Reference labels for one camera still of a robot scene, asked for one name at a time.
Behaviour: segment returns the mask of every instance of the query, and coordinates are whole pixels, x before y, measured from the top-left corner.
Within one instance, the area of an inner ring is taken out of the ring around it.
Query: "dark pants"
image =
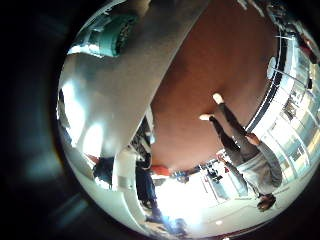
[[[227,122],[231,126],[232,134],[236,142],[225,133],[221,124],[216,118],[210,117],[209,120],[212,122],[227,155],[230,157],[232,163],[237,167],[256,156],[259,153],[259,150],[245,137],[247,133],[246,130],[238,122],[237,118],[226,106],[226,104],[221,103],[218,106]]]

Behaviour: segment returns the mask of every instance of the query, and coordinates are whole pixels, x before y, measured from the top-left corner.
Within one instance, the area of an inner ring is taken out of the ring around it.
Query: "floor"
[[[234,0],[211,1],[187,36],[152,101],[156,142],[153,164],[170,171],[203,163],[222,148],[202,113],[215,112],[230,133],[212,94],[223,95],[239,121],[254,116],[268,88],[266,69],[277,54],[277,34],[266,15]]]

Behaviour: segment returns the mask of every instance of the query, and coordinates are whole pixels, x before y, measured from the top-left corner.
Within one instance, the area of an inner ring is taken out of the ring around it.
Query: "man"
[[[231,126],[236,141],[225,133],[214,114],[200,115],[200,120],[210,121],[213,124],[233,164],[223,159],[222,155],[217,155],[218,161],[224,163],[240,181],[252,187],[261,199],[257,205],[258,209],[265,211],[275,203],[276,198],[272,192],[282,182],[282,171],[277,157],[254,133],[246,132],[219,93],[213,94],[212,97]]]

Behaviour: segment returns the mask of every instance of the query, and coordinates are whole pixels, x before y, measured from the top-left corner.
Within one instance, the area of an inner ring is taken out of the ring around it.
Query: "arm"
[[[277,156],[274,152],[262,142],[254,133],[247,133],[248,141],[257,146],[259,151],[263,154],[270,167],[270,173],[272,178],[273,186],[279,187],[282,182],[282,171]]]
[[[245,195],[248,195],[247,182],[243,178],[242,174],[238,171],[238,169],[235,166],[233,166],[230,162],[224,160],[221,155],[217,155],[217,159],[219,162],[222,162],[229,169],[233,176],[237,178],[238,182],[241,184],[241,187],[245,190]]]
[[[263,154],[263,156],[266,158],[266,160],[269,164],[273,185],[275,187],[279,187],[282,182],[282,171],[281,171],[281,166],[279,164],[277,156],[262,141],[260,141],[260,144],[257,145],[257,148]]]

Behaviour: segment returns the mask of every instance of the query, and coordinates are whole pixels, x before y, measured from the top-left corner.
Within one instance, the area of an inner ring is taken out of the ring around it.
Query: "white shoe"
[[[209,121],[210,117],[214,117],[214,114],[201,114],[199,119],[202,121]]]
[[[223,100],[222,96],[219,93],[213,94],[212,98],[217,104],[224,103],[224,100]]]

